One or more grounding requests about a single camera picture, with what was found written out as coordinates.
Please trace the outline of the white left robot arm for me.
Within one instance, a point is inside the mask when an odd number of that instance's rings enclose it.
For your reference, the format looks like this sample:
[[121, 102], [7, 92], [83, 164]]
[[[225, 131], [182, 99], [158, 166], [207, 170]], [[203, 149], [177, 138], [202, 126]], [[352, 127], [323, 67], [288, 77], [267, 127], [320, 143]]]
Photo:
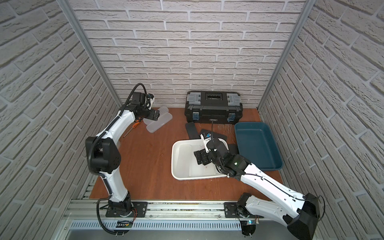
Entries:
[[89, 171], [101, 177], [109, 194], [108, 206], [120, 215], [128, 215], [132, 211], [132, 203], [120, 174], [121, 154], [117, 144], [126, 129], [135, 121], [157, 121], [159, 116], [159, 110], [145, 105], [129, 104], [119, 110], [111, 123], [97, 136], [86, 139]]

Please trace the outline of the smooth translucent pencil case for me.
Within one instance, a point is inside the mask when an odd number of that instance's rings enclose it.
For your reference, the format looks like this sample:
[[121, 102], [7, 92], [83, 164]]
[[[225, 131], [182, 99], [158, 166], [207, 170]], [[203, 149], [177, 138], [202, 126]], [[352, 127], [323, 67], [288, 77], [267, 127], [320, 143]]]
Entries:
[[159, 116], [157, 121], [147, 125], [146, 129], [149, 133], [154, 133], [172, 120], [173, 116], [170, 113], [165, 113]]

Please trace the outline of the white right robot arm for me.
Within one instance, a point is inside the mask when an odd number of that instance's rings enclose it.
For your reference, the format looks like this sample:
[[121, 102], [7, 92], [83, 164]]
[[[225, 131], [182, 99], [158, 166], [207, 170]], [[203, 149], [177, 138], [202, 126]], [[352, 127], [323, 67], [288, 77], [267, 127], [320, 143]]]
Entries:
[[214, 164], [220, 174], [234, 178], [261, 192], [268, 201], [244, 193], [237, 202], [242, 217], [262, 216], [287, 227], [299, 240], [311, 240], [321, 219], [319, 198], [280, 184], [245, 157], [233, 155], [219, 139], [202, 140], [204, 149], [194, 154], [200, 164]]

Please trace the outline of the ribbed translucent pencil case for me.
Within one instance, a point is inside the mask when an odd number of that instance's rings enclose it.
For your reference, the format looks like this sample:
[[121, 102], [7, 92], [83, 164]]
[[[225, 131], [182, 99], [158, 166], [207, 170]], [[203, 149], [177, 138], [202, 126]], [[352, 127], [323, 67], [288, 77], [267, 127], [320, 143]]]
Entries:
[[[158, 111], [160, 113], [159, 118], [158, 118], [158, 120], [159, 120], [161, 115], [169, 112], [169, 109], [167, 107], [162, 106], [158, 109]], [[144, 119], [143, 121], [144, 121], [144, 124], [146, 124], [146, 125], [149, 125], [149, 124], [155, 122], [154, 120], [149, 120], [149, 119]]]

